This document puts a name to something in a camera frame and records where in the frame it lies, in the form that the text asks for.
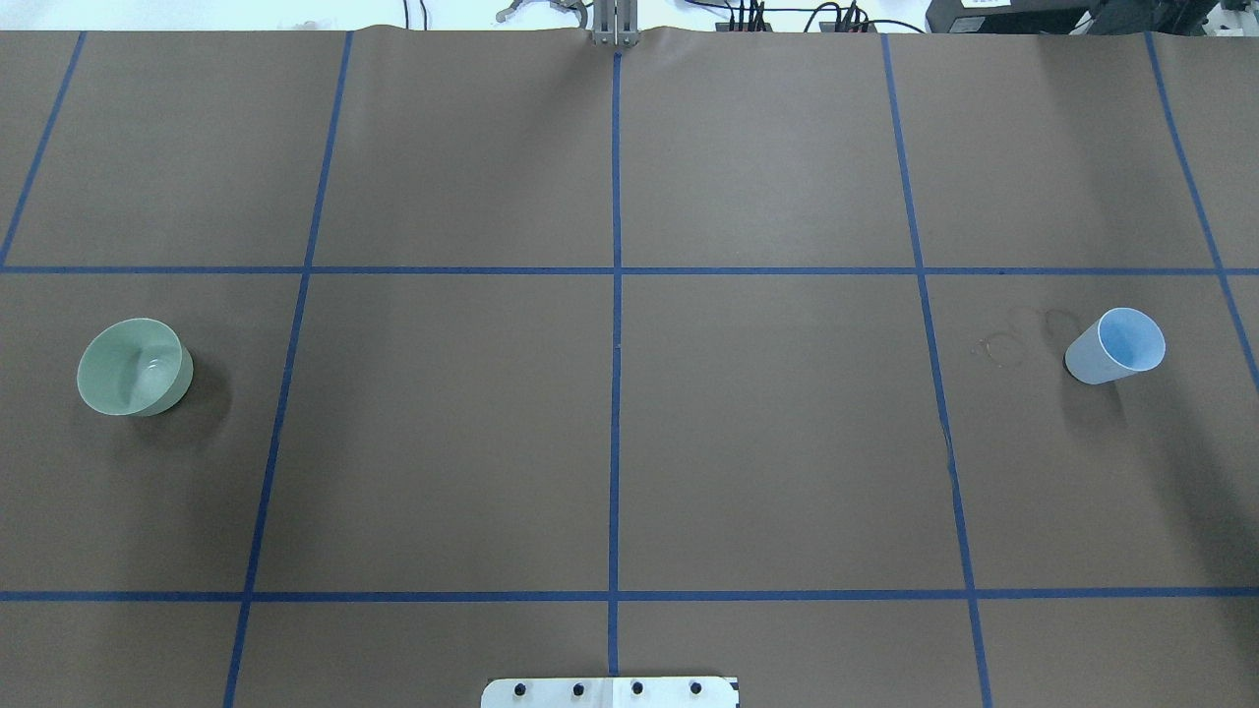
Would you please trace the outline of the light blue plastic cup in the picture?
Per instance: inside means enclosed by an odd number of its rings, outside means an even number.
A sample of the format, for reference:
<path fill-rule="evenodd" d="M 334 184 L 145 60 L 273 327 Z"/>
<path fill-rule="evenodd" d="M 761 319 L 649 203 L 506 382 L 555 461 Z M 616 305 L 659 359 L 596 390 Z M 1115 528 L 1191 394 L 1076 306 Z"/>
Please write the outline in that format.
<path fill-rule="evenodd" d="M 1113 307 L 1066 346 L 1064 367 L 1075 380 L 1102 385 L 1156 369 L 1166 354 L 1160 324 L 1141 310 Z"/>

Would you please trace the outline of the green ceramic bowl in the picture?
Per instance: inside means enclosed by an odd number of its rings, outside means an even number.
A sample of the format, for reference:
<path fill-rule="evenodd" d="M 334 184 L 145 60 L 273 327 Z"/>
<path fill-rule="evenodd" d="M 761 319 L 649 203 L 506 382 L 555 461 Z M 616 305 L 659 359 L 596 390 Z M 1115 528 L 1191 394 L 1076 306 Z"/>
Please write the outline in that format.
<path fill-rule="evenodd" d="M 89 341 L 78 362 L 76 385 L 81 401 L 99 414 L 151 417 L 175 407 L 194 374 L 193 353 L 172 328 L 131 317 Z"/>

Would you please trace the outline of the black electronic box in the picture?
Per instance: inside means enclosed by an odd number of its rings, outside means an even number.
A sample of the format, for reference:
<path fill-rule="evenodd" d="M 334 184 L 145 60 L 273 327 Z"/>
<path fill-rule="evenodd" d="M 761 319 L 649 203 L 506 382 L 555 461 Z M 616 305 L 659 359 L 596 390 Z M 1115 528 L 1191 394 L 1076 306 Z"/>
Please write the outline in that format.
<path fill-rule="evenodd" d="M 1093 1 L 930 1 L 932 34 L 1070 34 Z"/>

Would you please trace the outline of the silver aluminium frame post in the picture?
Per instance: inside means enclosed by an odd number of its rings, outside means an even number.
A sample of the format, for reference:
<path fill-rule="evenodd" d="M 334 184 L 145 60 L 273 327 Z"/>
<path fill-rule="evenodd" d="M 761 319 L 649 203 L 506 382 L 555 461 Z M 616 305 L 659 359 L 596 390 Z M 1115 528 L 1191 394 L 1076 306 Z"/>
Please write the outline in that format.
<path fill-rule="evenodd" d="M 630 48 L 640 42 L 637 0 L 590 1 L 592 43 L 597 47 Z"/>

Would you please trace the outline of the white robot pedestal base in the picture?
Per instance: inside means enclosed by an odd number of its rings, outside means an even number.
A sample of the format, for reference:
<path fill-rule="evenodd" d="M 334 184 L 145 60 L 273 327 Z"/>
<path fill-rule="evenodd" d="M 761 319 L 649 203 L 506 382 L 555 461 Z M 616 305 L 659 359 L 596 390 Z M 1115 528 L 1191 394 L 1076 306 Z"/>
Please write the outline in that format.
<path fill-rule="evenodd" d="M 495 679 L 481 707 L 739 707 L 738 682 L 724 677 Z"/>

